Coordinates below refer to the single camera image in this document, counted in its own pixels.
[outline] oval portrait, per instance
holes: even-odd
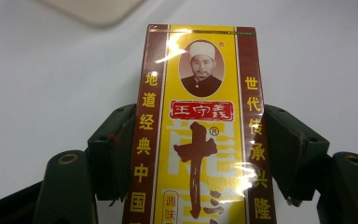
[[[225,74],[219,49],[209,41],[196,40],[185,51],[179,61],[179,76],[185,89],[197,97],[214,94]]]

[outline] black plastic part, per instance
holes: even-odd
[[[86,150],[98,200],[124,200],[131,183],[131,149],[136,105],[116,109],[92,135]]]
[[[86,154],[60,153],[48,162],[34,224],[98,223]]]
[[[265,105],[272,176],[293,205],[312,200],[329,142],[287,111]]]
[[[42,182],[0,200],[0,223],[31,223]]]
[[[329,167],[317,206],[321,223],[358,224],[358,155],[338,152]]]

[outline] white surface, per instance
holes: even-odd
[[[256,27],[265,102],[327,138],[330,155],[358,153],[358,0],[148,0],[106,29],[0,0],[0,198],[136,102],[148,23]],[[294,208],[275,192],[278,223],[318,223],[317,197]],[[120,204],[99,205],[101,223],[118,223]]]

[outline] man's dark clothing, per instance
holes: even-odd
[[[222,84],[222,81],[214,76],[209,76],[202,81],[197,81],[193,76],[182,78],[182,83],[186,90],[191,94],[199,97],[205,97],[216,92]]]

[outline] product package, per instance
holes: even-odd
[[[276,223],[255,28],[149,25],[123,223]]]

